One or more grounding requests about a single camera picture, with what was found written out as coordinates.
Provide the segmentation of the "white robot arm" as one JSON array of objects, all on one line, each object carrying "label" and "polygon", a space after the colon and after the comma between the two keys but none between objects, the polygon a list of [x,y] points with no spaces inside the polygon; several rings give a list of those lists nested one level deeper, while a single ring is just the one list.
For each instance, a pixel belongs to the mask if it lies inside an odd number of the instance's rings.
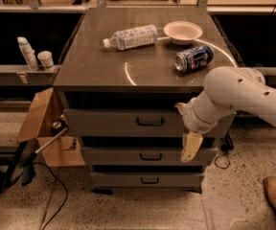
[{"label": "white robot arm", "polygon": [[267,86],[263,74],[251,68],[222,66],[211,70],[204,79],[203,91],[188,103],[177,103],[175,107],[187,128],[183,135],[183,162],[195,158],[203,134],[221,118],[238,110],[276,127],[276,89]]}]

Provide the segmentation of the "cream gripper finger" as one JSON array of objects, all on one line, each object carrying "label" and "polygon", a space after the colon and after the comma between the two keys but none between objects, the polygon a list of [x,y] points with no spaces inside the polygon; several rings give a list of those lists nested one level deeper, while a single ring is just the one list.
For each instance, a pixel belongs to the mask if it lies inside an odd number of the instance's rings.
[{"label": "cream gripper finger", "polygon": [[186,105],[184,103],[176,103],[174,107],[178,110],[181,115],[184,115],[186,112]]},{"label": "cream gripper finger", "polygon": [[201,134],[199,133],[195,133],[195,132],[189,132],[189,133],[185,133],[183,134],[183,138],[182,138],[182,142],[183,142],[183,149],[181,151],[181,161],[182,162],[190,162],[192,161],[201,144],[203,141],[203,137]]}]

